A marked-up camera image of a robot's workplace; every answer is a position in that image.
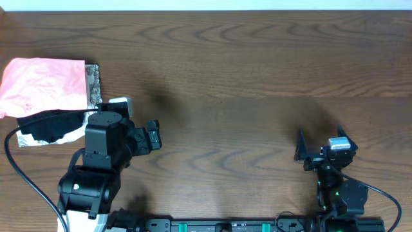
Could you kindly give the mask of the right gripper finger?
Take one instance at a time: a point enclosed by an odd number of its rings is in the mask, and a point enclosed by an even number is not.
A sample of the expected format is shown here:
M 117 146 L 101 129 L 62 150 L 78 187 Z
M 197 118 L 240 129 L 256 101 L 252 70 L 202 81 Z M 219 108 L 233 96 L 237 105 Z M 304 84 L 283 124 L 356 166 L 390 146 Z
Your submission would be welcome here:
M 308 146 L 302 129 L 299 129 L 297 136 L 297 146 L 294 153 L 295 161 L 311 159 L 312 154 L 308 151 Z
M 347 133 L 344 131 L 344 129 L 342 128 L 342 126 L 338 126 L 337 128 L 337 134 L 338 137 L 346 137 L 348 142 L 350 143 L 350 147 L 351 148 L 356 148 L 356 143 L 354 143 L 350 137 L 347 135 Z

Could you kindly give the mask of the pink printed t-shirt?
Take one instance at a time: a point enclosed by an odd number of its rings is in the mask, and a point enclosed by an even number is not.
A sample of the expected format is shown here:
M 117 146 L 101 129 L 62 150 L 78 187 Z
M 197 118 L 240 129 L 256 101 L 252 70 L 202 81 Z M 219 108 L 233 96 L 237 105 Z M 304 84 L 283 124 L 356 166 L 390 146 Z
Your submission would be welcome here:
M 87 108 L 84 60 L 15 58 L 1 79 L 1 118 Z

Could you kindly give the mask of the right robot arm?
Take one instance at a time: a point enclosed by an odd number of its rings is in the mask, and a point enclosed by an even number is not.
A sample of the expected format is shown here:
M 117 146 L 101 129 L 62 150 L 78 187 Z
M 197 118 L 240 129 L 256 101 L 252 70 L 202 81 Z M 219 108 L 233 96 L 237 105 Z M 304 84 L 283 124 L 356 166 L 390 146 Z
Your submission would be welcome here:
M 317 174 L 317 201 L 322 209 L 305 223 L 305 231 L 358 231 L 357 217 L 364 214 L 368 188 L 343 176 L 358 146 L 339 127 L 337 136 L 318 152 L 308 149 L 303 130 L 299 130 L 294 160 L 303 162 L 305 171 Z

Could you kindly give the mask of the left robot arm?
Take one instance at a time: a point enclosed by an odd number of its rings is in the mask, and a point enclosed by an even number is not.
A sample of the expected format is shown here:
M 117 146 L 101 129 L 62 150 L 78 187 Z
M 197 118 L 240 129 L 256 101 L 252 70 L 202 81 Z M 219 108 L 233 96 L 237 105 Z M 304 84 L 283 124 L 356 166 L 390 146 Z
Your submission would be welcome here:
M 111 210 L 131 159 L 162 147 L 159 122 L 137 128 L 131 115 L 129 103 L 116 102 L 100 104 L 88 117 L 85 147 L 73 154 L 59 181 L 59 231 L 145 231 L 138 216 Z

